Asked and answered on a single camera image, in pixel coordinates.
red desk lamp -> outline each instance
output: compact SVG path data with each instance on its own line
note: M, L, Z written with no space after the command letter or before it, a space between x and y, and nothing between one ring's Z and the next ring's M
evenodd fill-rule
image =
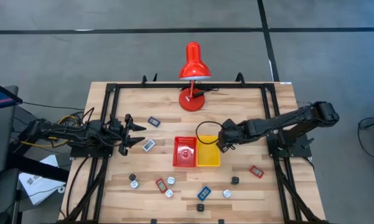
M209 68L202 62L200 58L200 46L196 42L187 45L187 63L181 68L179 79L190 80L191 87L184 89L179 98L181 107L187 111L200 110L205 104L205 96L194 98L194 94L201 92L194 89L195 80L210 78Z

wooden table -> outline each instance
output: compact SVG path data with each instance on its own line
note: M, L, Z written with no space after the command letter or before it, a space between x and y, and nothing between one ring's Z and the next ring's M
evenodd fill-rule
M106 84L91 84L86 110L95 107L92 119L100 118ZM281 114L297 109L292 85L275 83L275 87ZM274 165L268 156L265 138L236 146L236 150L222 154L220 167L178 168L172 165L174 137L195 136L195 129L202 121L222 123L231 118L239 123L246 119L264 118L259 89L224 88L208 92L205 94L205 106L196 112L184 111L179 106L179 93L176 88L121 89L116 117L124 120L125 114L130 113L136 124L147 127L146 131L132 135L153 139L156 145L146 153L141 147L145 140L129 150L128 156L114 150L106 173L100 223L149 223L152 218L158 223L217 223L218 219L224 219L226 223L282 223ZM273 112L270 98L269 105ZM158 128L147 123L151 116L162 122ZM219 127L215 124L207 124L201 126L199 133L217 135L218 131ZM72 163L62 211L65 211L68 188L82 160L78 158ZM325 218L312 167L298 158L291 159L291 163L299 195L314 214ZM91 159L77 176L70 208L86 191L90 164ZM264 170L263 178L259 179L249 172L252 165ZM131 173L137 176L138 189L130 187L128 177ZM158 178L167 181L169 176L175 177L175 184L168 185L174 193L172 198L161 194L155 184ZM230 184L232 176L240 178L238 185ZM203 202L205 211L197 212L196 206L201 203L197 194L204 186L211 188L212 193ZM223 197L222 192L226 189L231 190L231 198ZM89 218L93 216L95 198L93 195L90 201ZM293 219L288 193L287 199Z

paper sheet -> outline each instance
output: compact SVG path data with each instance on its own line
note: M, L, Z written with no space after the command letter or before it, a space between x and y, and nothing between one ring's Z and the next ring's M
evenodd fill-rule
M58 167L58 162L57 162L57 158L55 158L55 155L47 156L45 159L42 159L40 162ZM26 174L26 173L19 174L19 180L21 181L22 186L24 186L28 196L34 195L37 192L53 189L48 192L39 193L39 194L29 197L33 205L38 205L44 199L50 196L54 191L56 191L59 187L65 184L64 182L61 182L61 181L50 180L50 179L40 177L38 175L32 175L32 174Z

floor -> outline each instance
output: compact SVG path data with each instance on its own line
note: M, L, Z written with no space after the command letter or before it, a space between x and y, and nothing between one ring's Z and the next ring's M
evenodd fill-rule
M258 2L0 0L0 30L261 27ZM374 0L264 0L264 7L270 29L374 27ZM155 73L158 80L177 80L185 45L197 41L212 81L234 80L238 72L248 81L279 77L293 83L301 105L333 103L339 123L309 134L316 139L311 149L325 214L332 223L374 223L374 159L357 140L357 123L374 116L374 32L342 31L270 32L274 58L262 32L0 34L0 84L17 85L28 102L83 108L93 81L138 81ZM22 107L52 121L71 112ZM362 131L362 140L374 154L374 128ZM36 149L30 156L45 154ZM54 222L61 200L48 198L25 212L23 222Z

red basket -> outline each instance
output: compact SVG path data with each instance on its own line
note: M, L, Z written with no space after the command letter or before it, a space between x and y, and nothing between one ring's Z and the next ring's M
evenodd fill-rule
M195 167L196 166L196 137L175 137L173 166L176 167Z

